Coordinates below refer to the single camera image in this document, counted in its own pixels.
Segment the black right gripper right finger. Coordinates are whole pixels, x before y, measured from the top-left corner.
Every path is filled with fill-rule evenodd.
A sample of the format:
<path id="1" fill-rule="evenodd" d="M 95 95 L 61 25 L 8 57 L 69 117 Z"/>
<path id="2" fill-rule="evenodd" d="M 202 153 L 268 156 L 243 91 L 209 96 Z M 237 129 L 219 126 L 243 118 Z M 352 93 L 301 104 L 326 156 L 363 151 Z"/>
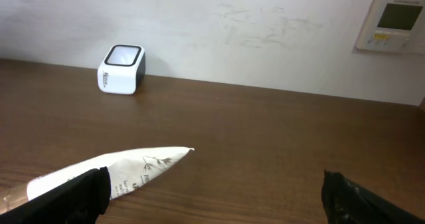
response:
<path id="1" fill-rule="evenodd" d="M 424 224 L 339 172 L 324 171 L 321 200 L 328 224 Z"/>

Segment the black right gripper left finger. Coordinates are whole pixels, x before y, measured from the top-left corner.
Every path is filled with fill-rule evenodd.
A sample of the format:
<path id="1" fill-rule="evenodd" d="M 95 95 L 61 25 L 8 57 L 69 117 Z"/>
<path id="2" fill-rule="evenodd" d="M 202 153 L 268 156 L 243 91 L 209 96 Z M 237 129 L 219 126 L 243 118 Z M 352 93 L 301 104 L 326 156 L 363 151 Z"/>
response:
<path id="1" fill-rule="evenodd" d="M 91 224 L 105 214 L 111 194 L 106 167 L 91 169 L 1 215 L 4 224 Z"/>

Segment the white tube with gold cap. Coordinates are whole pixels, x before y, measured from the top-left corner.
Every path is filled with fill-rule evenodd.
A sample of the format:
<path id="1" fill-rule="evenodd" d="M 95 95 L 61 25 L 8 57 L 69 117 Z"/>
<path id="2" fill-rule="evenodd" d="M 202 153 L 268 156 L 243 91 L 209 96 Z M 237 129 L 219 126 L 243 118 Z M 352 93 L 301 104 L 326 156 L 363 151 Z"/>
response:
<path id="1" fill-rule="evenodd" d="M 138 148 L 103 154 L 39 176 L 1 192 L 1 213 L 6 213 L 84 172 L 106 167 L 110 174 L 110 199 L 133 192 L 172 167 L 192 149 L 187 147 Z"/>

